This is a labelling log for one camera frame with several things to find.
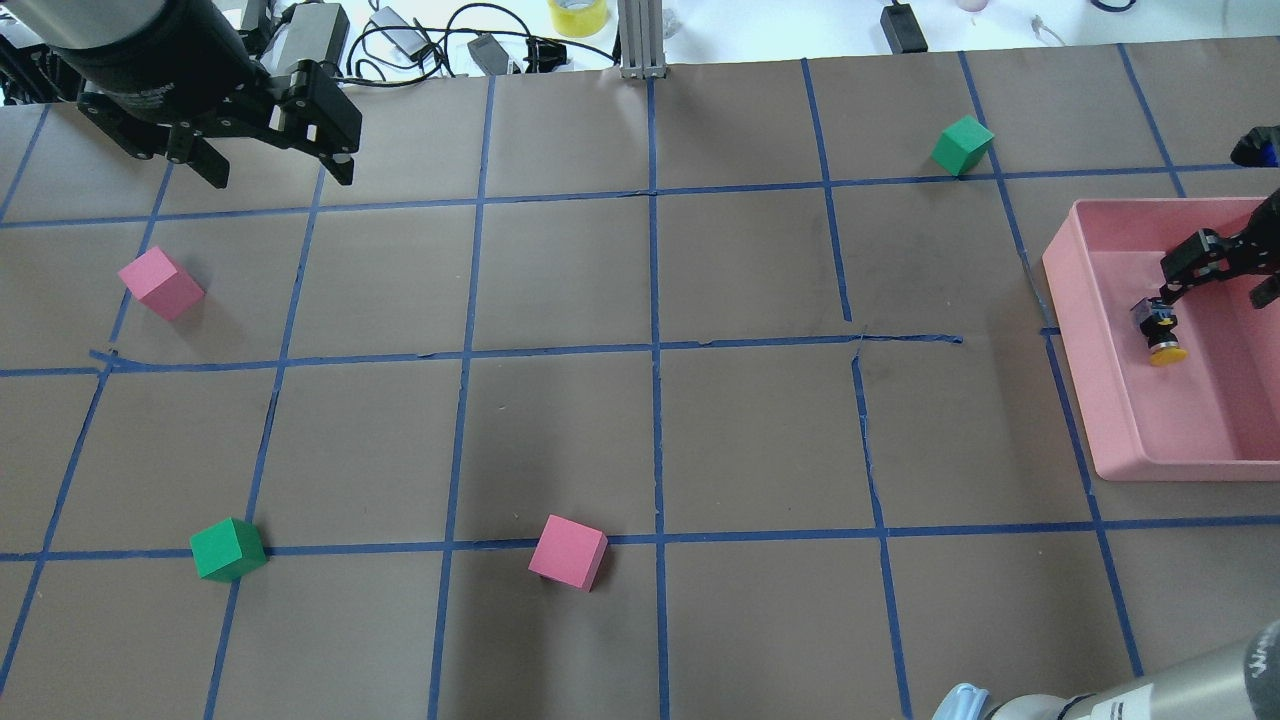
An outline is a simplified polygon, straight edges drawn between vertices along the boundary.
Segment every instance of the blue tape grid line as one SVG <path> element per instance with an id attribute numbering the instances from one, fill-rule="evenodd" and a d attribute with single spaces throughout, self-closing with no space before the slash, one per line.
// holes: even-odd
<path id="1" fill-rule="evenodd" d="M 1165 160 L 1165 172 L 1169 173 L 1169 179 L 1174 181 L 1174 190 L 1178 192 L 1178 197 L 1187 197 L 1187 191 L 1183 190 L 1183 181 L 1178 177 L 1178 169 L 1174 167 L 1174 159 L 1169 155 L 1169 147 L 1165 146 L 1165 138 L 1160 135 L 1160 126 L 1156 124 L 1156 115 L 1152 114 L 1151 105 L 1147 102 L 1147 94 L 1142 91 L 1142 83 L 1138 82 L 1138 73 L 1134 72 L 1133 63 L 1129 60 L 1129 51 L 1125 50 L 1123 44 L 1116 45 L 1116 51 L 1120 53 L 1120 61 L 1124 64 L 1124 72 L 1129 76 L 1129 85 L 1133 86 L 1133 92 L 1138 96 L 1138 104 L 1142 105 L 1142 114 L 1146 115 L 1147 126 L 1151 127 L 1151 136 L 1156 141 L 1160 156 Z"/>
<path id="2" fill-rule="evenodd" d="M 1129 607 L 1124 601 L 1124 591 L 1120 589 L 1120 575 L 1116 571 L 1115 557 L 1111 555 L 1111 541 L 1107 538 L 1107 525 L 1102 521 L 1102 511 L 1098 509 L 1098 498 L 1093 495 L 1093 478 L 1089 475 L 1089 466 L 1084 459 L 1084 445 L 1080 442 L 1079 428 L 1075 427 L 1075 414 L 1071 411 L 1071 400 L 1066 392 L 1066 382 L 1062 379 L 1062 366 L 1057 361 L 1057 351 L 1053 348 L 1053 338 L 1044 336 L 1044 352 L 1048 355 L 1050 369 L 1053 373 L 1053 384 L 1057 388 L 1057 398 L 1062 404 L 1062 419 L 1066 421 L 1066 430 L 1071 436 L 1071 448 L 1075 452 L 1075 465 L 1080 471 L 1080 483 L 1084 487 L 1084 497 L 1089 505 L 1089 516 L 1093 519 L 1093 532 L 1098 538 L 1098 550 L 1102 553 L 1102 565 L 1107 573 L 1107 584 L 1111 587 L 1111 600 L 1116 606 L 1116 618 L 1120 621 L 1120 634 L 1124 637 L 1125 651 L 1129 653 L 1129 666 L 1135 678 L 1143 675 L 1142 656 L 1138 653 L 1138 641 L 1133 634 L 1133 624 L 1129 621 Z"/>
<path id="3" fill-rule="evenodd" d="M 649 340 L 653 354 L 653 534 L 658 628 L 658 716 L 671 720 L 671 665 L 667 643 L 667 505 L 662 489 L 662 313 L 658 283 L 658 106 L 654 78 L 645 81 L 649 138 Z"/>
<path id="4" fill-rule="evenodd" d="M 18 172 L 14 174 L 13 186 L 9 188 L 9 193 L 5 199 L 5 204 L 13 200 L 13 195 L 18 187 L 18 179 L 22 172 L 26 169 L 27 161 L 35 150 L 36 141 L 40 137 L 40 131 L 44 128 L 45 119 L 49 117 L 49 106 L 40 115 L 40 120 L 36 124 L 36 129 L 32 132 L 31 142 L 27 145 L 27 151 L 23 155 L 22 164 Z M 160 182 L 160 187 L 156 190 L 155 201 L 151 205 L 151 215 L 155 217 L 160 210 L 160 204 L 164 202 L 165 188 L 169 184 L 169 174 L 172 167 L 165 168 L 164 179 Z M 146 243 L 151 237 L 151 225 L 143 231 L 141 247 L 145 249 Z M 124 314 L 129 309 L 129 293 L 124 292 L 120 300 L 119 310 L 116 310 L 114 327 L 119 328 L 124 323 Z M 76 373 L 58 373 L 54 374 L 79 374 Z M 63 516 L 63 507 L 67 505 L 67 496 L 70 493 L 72 479 L 76 477 L 76 469 L 79 466 L 81 454 L 84 450 L 84 438 L 88 437 L 88 430 L 93 425 L 93 416 L 97 414 L 97 406 L 102 401 L 102 393 L 106 391 L 106 380 L 111 377 L 111 365 L 106 364 L 97 374 L 97 387 L 93 389 L 93 397 L 90 400 L 88 410 L 84 413 L 84 421 L 81 424 L 79 434 L 76 436 L 76 445 L 72 447 L 70 457 L 67 460 L 67 470 L 63 473 L 61 486 L 58 488 L 58 497 L 54 501 L 54 511 L 49 518 L 49 524 L 45 527 L 45 538 L 41 543 L 40 553 L 36 556 L 36 565 L 31 571 L 31 582 L 27 583 L 27 593 L 23 596 L 22 607 L 18 610 L 18 619 L 14 621 L 13 633 L 9 635 L 9 644 L 5 648 L 4 661 L 0 662 L 0 694 L 4 694 L 5 685 L 9 682 L 9 670 L 13 667 L 13 660 L 18 653 L 18 644 L 22 642 L 22 632 L 27 625 L 27 618 L 31 614 L 31 603 L 36 597 L 36 588 L 40 585 L 40 578 L 45 573 L 45 564 L 49 561 L 49 556 L 54 544 L 54 536 L 58 533 L 58 523 Z"/>
<path id="5" fill-rule="evenodd" d="M 45 129 L 45 119 L 49 118 L 50 108 L 52 105 L 45 105 L 45 109 L 40 111 L 40 119 L 36 120 L 35 129 L 31 131 L 31 140 L 27 141 L 27 149 L 22 152 L 22 160 L 18 160 L 18 169 L 13 173 L 13 181 L 9 183 L 9 190 L 4 193 L 4 201 L 0 202 L 0 222 L 9 214 L 9 205 L 13 204 L 13 196 L 18 193 L 18 183 L 22 182 L 22 174 L 27 172 L 27 163 L 31 161 L 31 154 L 36 151 L 36 141 L 40 140 L 40 131 Z"/>
<path id="6" fill-rule="evenodd" d="M 1016 173 L 1002 173 L 1000 177 L 996 173 L 968 173 L 964 176 L 964 182 L 973 181 L 997 181 L 1004 179 L 1029 179 L 1029 178 L 1075 178 L 1075 177 L 1108 177 L 1108 176 L 1146 176 L 1146 174 L 1165 174 L 1165 173 L 1207 173 L 1207 172 L 1243 172 L 1245 168 L 1239 168 L 1231 164 L 1198 164 L 1198 165 L 1172 165 L 1172 167 L 1147 167 L 1147 168 L 1096 168 L 1096 169 L 1079 169 L 1079 170 L 1029 170 L 1029 172 L 1016 172 Z M 881 186 L 881 184 L 918 184 L 918 183 L 934 183 L 934 182 L 956 182 L 956 178 L 951 176 L 905 176 L 905 177 L 886 177 L 886 178 L 846 178 L 846 179 L 832 179 L 831 187 L 861 187 L 861 186 Z M 609 191 L 609 192 L 572 192 L 572 193 L 559 193 L 559 195 L 518 195 L 518 196 L 502 196 L 502 197 L 485 197 L 484 202 L 486 205 L 503 205 L 503 204 L 518 204 L 518 202 L 559 202 L 564 200 L 609 200 L 618 197 L 641 197 L 641 196 L 675 196 L 675 195 L 716 195 L 716 193 L 732 193 L 732 192 L 771 192 L 778 190 L 818 190 L 824 187 L 826 183 L 822 181 L 812 182 L 785 182 L 785 183 L 762 183 L 762 184 L 726 184 L 726 186 L 705 186 L 705 187 L 667 187 L 667 188 L 653 188 L 653 190 L 627 190 L 627 191 Z M 419 209 L 419 208 L 454 208 L 454 206 L 472 206 L 476 205 L 477 199 L 475 197 L 458 197 L 448 200 L 406 200 L 401 202 L 357 202 L 346 205 L 324 205 L 319 208 L 320 214 L 328 213 L 367 213 L 378 210 L 404 210 L 404 209 Z M 157 223 L 172 223 L 182 220 L 210 220 L 219 218 L 253 218 L 264 215 L 301 215 L 310 213 L 310 208 L 273 208 L 264 210 L 220 210 L 210 213 L 174 213 L 174 214 L 160 214 L 156 217 Z M 0 222 L 0 229 L 24 229 L 24 228 L 50 228 L 50 227 L 74 227 L 74 225 L 100 225 L 100 224 L 120 224 L 120 223 L 145 223 L 148 222 L 148 215 L 120 215 L 114 218 L 74 218 L 74 219 L 59 219 L 59 220 L 20 220 L 20 222 Z"/>
<path id="7" fill-rule="evenodd" d="M 81 432 L 76 436 L 76 445 L 72 447 L 70 459 L 67 461 L 63 483 L 58 488 L 58 500 L 54 501 L 54 511 L 49 518 L 49 525 L 45 527 L 45 539 L 40 546 L 40 553 L 36 556 L 36 565 L 31 571 L 31 582 L 27 583 L 27 593 L 22 598 L 22 607 L 18 610 L 13 634 L 9 635 L 9 646 L 5 648 L 4 661 L 0 664 L 0 694 L 4 694 L 5 684 L 9 682 L 9 670 L 13 667 L 13 659 L 18 652 L 18 643 L 22 641 L 22 630 L 26 628 L 27 616 L 31 614 L 31 603 L 36 597 L 36 587 L 40 584 L 40 578 L 45 573 L 45 564 L 49 561 L 54 536 L 58 533 L 58 521 L 61 519 L 63 507 L 67 505 L 67 495 L 72 488 L 72 478 L 76 477 L 76 468 L 79 465 L 81 452 L 84 450 L 84 438 L 93 424 L 93 415 L 97 413 L 97 406 L 102 400 L 102 391 L 106 389 L 106 379 L 110 374 L 111 370 L 109 368 L 99 373 L 97 387 L 93 389 L 93 397 L 90 400 L 88 410 L 84 413 L 84 421 L 81 424 Z"/>
<path id="8" fill-rule="evenodd" d="M 984 127 L 987 126 L 987 114 L 982 110 L 982 99 L 978 96 L 978 85 L 973 79 L 973 70 L 969 69 L 969 56 L 961 50 L 956 53 L 956 58 L 960 60 L 960 70 L 964 73 L 964 82 L 969 87 L 969 99 L 973 101 L 973 114 L 978 118 L 978 122 Z M 1023 274 L 1027 275 L 1027 284 L 1032 288 L 1032 293 L 1036 296 L 1036 302 L 1039 304 L 1041 316 L 1044 319 L 1046 325 L 1053 324 L 1053 314 L 1048 309 L 1048 302 L 1041 295 L 1039 287 L 1036 282 L 1036 274 L 1032 272 L 1032 261 L 1027 256 L 1027 245 L 1023 243 L 1023 233 L 1018 228 L 1018 215 L 1014 213 L 1014 204 L 1009 199 L 1009 186 L 1005 182 L 1005 174 L 1000 168 L 1000 156 L 996 155 L 996 145 L 992 143 L 991 149 L 987 150 L 987 155 L 991 158 L 991 169 L 995 172 L 996 188 L 1000 191 L 1000 204 L 1005 208 L 1005 218 L 1009 220 L 1009 232 L 1014 236 L 1014 247 L 1018 249 L 1018 259 L 1023 263 Z"/>
<path id="9" fill-rule="evenodd" d="M 872 518 L 876 521 L 876 537 L 879 539 L 881 580 L 884 584 L 884 612 L 888 616 L 888 638 L 893 648 L 893 671 L 897 675 L 897 700 L 904 717 L 911 714 L 911 689 L 906 682 L 906 656 L 902 652 L 902 628 L 897 615 L 897 592 L 893 589 L 893 565 L 888 552 L 888 530 L 884 524 L 884 509 L 879 492 L 876 489 L 876 464 L 872 461 L 872 445 L 868 433 L 867 389 L 863 386 L 861 360 L 855 355 L 850 364 L 854 379 L 854 396 L 858 398 L 858 427 L 863 438 L 863 459 L 867 465 L 867 491 L 872 501 Z"/>
<path id="10" fill-rule="evenodd" d="M 712 341 L 667 341 L 659 347 L 664 351 L 680 350 L 708 350 L 724 347 L 782 347 L 796 345 L 850 345 L 855 342 L 941 342 L 946 345 L 963 345 L 964 336 L 954 334 L 831 334 L 831 336 L 794 336 L 794 337 L 762 337 L 762 338 L 735 338 Z M 653 343 L 620 343 L 620 345 L 577 345 L 568 347 L 524 347 L 513 350 L 474 350 L 471 359 L 477 357 L 541 357 L 550 355 L 602 355 L 616 352 L 652 352 Z M 250 360 L 244 363 L 178 363 L 178 364 L 152 364 L 140 363 L 120 357 L 115 352 L 102 352 L 90 350 L 90 357 L 102 364 L 111 365 L 113 373 L 229 373 L 236 370 L 265 370 L 279 366 L 300 368 L 315 365 L 355 365 L 361 363 L 421 363 L 431 360 L 461 360 L 462 352 L 430 352 L 410 354 L 398 352 L 389 355 L 342 355 L 332 357 L 287 357 L 284 360 Z M 97 368 L 20 368 L 3 370 L 4 377 L 28 375 L 92 375 Z"/>
<path id="11" fill-rule="evenodd" d="M 475 341 L 476 295 L 480 288 L 480 247 L 484 237 L 485 188 L 489 182 L 489 146 L 493 138 L 493 101 L 495 79 L 489 77 L 485 95 L 484 135 L 480 146 L 480 179 L 476 183 L 476 215 L 471 242 L 471 279 L 467 288 L 467 320 L 462 341 L 462 370 L 458 382 L 458 411 L 453 424 L 453 464 L 449 469 L 449 503 L 444 519 L 444 552 L 440 560 L 440 593 L 435 606 L 435 639 L 431 646 L 431 670 L 426 716 L 435 720 L 440 707 L 440 678 L 444 662 L 444 634 L 449 611 L 449 580 L 453 570 L 453 536 L 458 520 L 458 484 L 462 475 L 462 439 L 467 424 L 467 392 L 471 379 L 471 348 Z"/>
<path id="12" fill-rule="evenodd" d="M 252 523 L 257 512 L 257 497 L 262 486 L 262 470 L 266 468 L 266 454 L 271 443 L 271 429 L 275 427 L 275 409 L 284 387 L 284 360 L 289 356 L 289 342 L 293 340 L 293 320 L 298 313 L 298 299 L 302 296 L 302 281 L 311 255 L 311 238 L 315 234 L 316 209 L 320 206 L 320 193 L 324 191 L 324 169 L 316 172 L 315 190 L 311 195 L 311 210 L 307 215 L 307 228 L 302 236 L 302 249 L 298 251 L 298 269 L 293 278 L 293 292 L 289 296 L 289 310 L 284 316 L 284 332 L 280 337 L 280 352 L 275 363 L 275 379 L 271 383 L 271 400 L 262 420 L 262 439 L 259 442 L 257 457 L 253 461 L 253 477 L 250 482 L 248 500 L 244 503 L 244 521 Z M 209 678 L 209 693 L 205 696 L 205 720 L 212 720 L 218 708 L 218 691 L 223 680 L 223 665 L 227 661 L 227 646 L 230 642 L 232 623 L 236 619 L 236 603 L 239 600 L 239 580 L 232 582 L 227 592 L 227 610 L 223 612 L 223 628 L 218 635 L 218 651 L 214 655 L 214 670 Z"/>
<path id="13" fill-rule="evenodd" d="M 1190 528 L 1257 528 L 1277 527 L 1280 515 L 1225 515 L 1201 518 L 1155 518 L 1134 520 L 1103 520 L 1107 530 L 1165 530 Z M 1056 533 L 1094 533 L 1093 520 L 1059 523 L 997 523 L 991 525 L 902 525 L 886 528 L 796 528 L 790 530 L 724 530 L 687 532 L 663 534 L 664 544 L 707 544 L 733 542 L 785 542 L 785 541 L 841 541 L 890 538 L 940 538 L 968 536 L 1020 536 Z M 653 533 L 609 536 L 609 544 L 649 546 L 657 544 Z M 531 550 L 538 538 L 500 539 L 454 539 L 444 541 L 406 541 L 378 543 L 339 543 L 339 544 L 287 544 L 266 546 L 271 557 L 311 556 L 311 555 L 385 555 L 403 552 L 443 552 L 445 547 L 453 552 L 475 552 L 492 550 Z M 52 550 L 47 553 L 0 552 L 0 562 L 33 562 L 45 557 L 47 562 L 106 561 L 132 559 L 184 559 L 191 557 L 191 548 L 161 547 L 138 550 Z"/>
<path id="14" fill-rule="evenodd" d="M 845 314 L 845 322 L 854 322 L 852 311 L 849 309 L 849 283 L 845 279 L 845 255 L 840 249 L 840 225 L 836 223 L 836 199 L 831 192 L 831 165 L 827 163 L 827 140 L 822 135 L 822 115 L 818 113 L 818 95 L 813 90 L 813 73 L 809 69 L 809 59 L 800 59 L 800 70 L 804 73 L 804 90 L 809 96 L 809 114 L 813 115 L 813 136 L 818 141 L 818 164 L 822 167 L 822 191 L 827 200 L 827 231 L 831 233 L 831 254 L 836 263 L 836 284 L 840 288 L 840 310 Z"/>

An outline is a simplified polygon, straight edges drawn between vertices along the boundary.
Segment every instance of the table surface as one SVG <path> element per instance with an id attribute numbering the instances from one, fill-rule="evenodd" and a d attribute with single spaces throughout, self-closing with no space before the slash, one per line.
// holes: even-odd
<path id="1" fill-rule="evenodd" d="M 1271 192 L 1225 164 L 1280 122 L 1260 67 L 352 91 L 351 187 L 0 110 L 0 719 L 928 717 L 1254 632 L 1280 484 L 1098 479 L 1038 259 L 1079 197 Z M 207 291 L 172 324 L 115 277 L 152 246 Z M 552 512 L 611 537 L 590 593 L 526 570 Z M 227 516 L 270 553 L 229 588 L 187 550 Z"/>

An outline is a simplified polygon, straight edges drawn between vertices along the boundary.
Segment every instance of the white background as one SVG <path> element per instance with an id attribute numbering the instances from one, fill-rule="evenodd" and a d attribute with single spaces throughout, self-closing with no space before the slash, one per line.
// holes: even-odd
<path id="1" fill-rule="evenodd" d="M 616 0 L 607 0 L 609 22 L 581 38 L 602 50 L 613 47 Z M 371 10 L 365 0 L 342 0 L 358 32 Z M 390 0 L 384 3 L 424 26 L 443 27 L 461 1 Z M 521 15 L 535 35 L 554 36 L 547 0 L 498 0 Z M 1280 36 L 1280 0 L 1138 0 L 1125 13 L 1103 13 L 1087 0 L 991 0 L 966 13 L 955 0 L 913 0 L 911 9 L 931 50 L 988 50 L 1057 45 L 1047 33 L 1032 33 L 1039 15 L 1069 45 L 1148 42 L 1201 37 Z M 1123 4 L 1110 0 L 1110 4 Z M 888 54 L 879 27 L 881 0 L 666 0 L 680 31 L 667 44 L 668 63 L 740 63 L 840 55 Z M 486 9 L 467 10 L 460 23 L 479 29 L 518 29 L 515 20 Z M 451 41 L 458 73 L 476 74 L 467 37 Z M 503 38 L 512 56 L 524 55 L 518 38 Z M 608 67 L 604 59 L 571 49 L 572 68 Z"/>

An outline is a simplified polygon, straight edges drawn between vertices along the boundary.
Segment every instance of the green block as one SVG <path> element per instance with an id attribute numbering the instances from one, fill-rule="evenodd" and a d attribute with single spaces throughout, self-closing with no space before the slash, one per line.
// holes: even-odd
<path id="1" fill-rule="evenodd" d="M 982 155 L 991 147 L 991 141 L 995 137 L 973 115 L 965 115 L 942 131 L 938 143 L 933 147 L 932 158 L 946 172 L 960 177 L 982 160 Z"/>
<path id="2" fill-rule="evenodd" d="M 229 583 L 266 564 L 257 528 L 236 518 L 191 536 L 191 553 L 196 557 L 196 573 L 219 583 Z"/>

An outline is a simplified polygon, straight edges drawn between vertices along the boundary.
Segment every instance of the yellow object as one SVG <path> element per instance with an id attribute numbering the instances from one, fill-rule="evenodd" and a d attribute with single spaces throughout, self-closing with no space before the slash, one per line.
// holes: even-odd
<path id="1" fill-rule="evenodd" d="M 1188 352 L 1181 347 L 1161 347 L 1151 354 L 1151 364 L 1156 368 L 1164 368 L 1187 360 L 1187 355 Z"/>
<path id="2" fill-rule="evenodd" d="M 564 37 L 595 35 L 609 19 L 604 0 L 547 0 L 547 6 L 552 10 L 552 26 Z"/>

